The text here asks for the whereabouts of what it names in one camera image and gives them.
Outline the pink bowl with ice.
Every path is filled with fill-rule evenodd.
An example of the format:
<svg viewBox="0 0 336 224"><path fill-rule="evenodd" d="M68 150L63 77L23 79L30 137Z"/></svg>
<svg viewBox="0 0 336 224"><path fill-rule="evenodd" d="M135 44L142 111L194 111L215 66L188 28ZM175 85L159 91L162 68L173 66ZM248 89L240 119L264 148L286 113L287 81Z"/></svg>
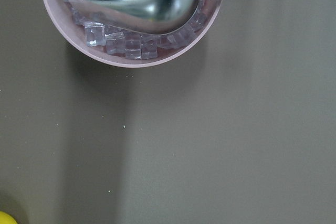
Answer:
<svg viewBox="0 0 336 224"><path fill-rule="evenodd" d="M68 0L43 0L49 17L76 49L97 61L125 68L159 65L181 56L204 37L222 1L199 0L192 19L167 35L147 35L98 24Z"/></svg>

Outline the yellow lemon near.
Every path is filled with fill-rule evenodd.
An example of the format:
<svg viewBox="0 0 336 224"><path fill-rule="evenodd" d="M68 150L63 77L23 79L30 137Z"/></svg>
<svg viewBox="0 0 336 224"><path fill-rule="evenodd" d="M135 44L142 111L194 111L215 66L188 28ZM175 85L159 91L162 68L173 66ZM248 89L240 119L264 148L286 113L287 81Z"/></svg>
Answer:
<svg viewBox="0 0 336 224"><path fill-rule="evenodd" d="M17 224L17 221L11 215L0 211L0 224Z"/></svg>

